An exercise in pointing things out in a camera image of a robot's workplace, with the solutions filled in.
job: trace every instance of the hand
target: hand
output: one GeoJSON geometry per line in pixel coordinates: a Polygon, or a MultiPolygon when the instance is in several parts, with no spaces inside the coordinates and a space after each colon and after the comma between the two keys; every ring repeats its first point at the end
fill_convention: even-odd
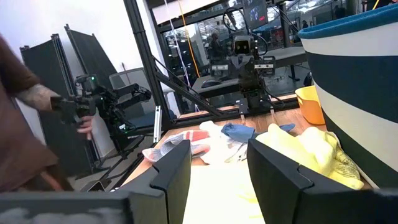
{"type": "Polygon", "coordinates": [[[83,124],[77,129],[79,133],[87,134],[87,140],[91,140],[91,131],[93,130],[93,116],[82,117],[83,124]]]}

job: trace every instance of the brown shirt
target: brown shirt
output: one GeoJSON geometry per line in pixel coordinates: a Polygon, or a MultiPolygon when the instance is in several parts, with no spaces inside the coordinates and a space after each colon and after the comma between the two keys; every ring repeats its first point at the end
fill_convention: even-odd
{"type": "Polygon", "coordinates": [[[39,83],[0,36],[0,192],[14,190],[57,163],[10,97],[39,83]]]}

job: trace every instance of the tattooed arm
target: tattooed arm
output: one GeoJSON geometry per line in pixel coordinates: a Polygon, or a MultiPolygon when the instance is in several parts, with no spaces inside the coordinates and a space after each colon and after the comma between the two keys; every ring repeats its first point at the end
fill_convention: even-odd
{"type": "Polygon", "coordinates": [[[59,96],[49,88],[36,84],[27,90],[16,94],[16,97],[26,105],[37,110],[51,111],[51,96],[59,96]]]}

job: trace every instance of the yellow cloth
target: yellow cloth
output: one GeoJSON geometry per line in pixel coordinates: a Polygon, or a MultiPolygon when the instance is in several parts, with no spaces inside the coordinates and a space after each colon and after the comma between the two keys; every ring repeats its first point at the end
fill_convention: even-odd
{"type": "Polygon", "coordinates": [[[347,187],[359,190],[363,187],[355,163],[341,150],[333,133],[307,128],[301,135],[293,137],[270,124],[268,132],[258,135],[259,142],[347,187]]]}

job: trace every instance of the blue and white striped basket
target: blue and white striped basket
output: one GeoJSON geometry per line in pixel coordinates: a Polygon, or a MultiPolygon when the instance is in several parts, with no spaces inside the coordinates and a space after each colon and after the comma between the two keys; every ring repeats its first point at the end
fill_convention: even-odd
{"type": "Polygon", "coordinates": [[[301,30],[326,126],[379,187],[398,187],[398,4],[301,30]]]}

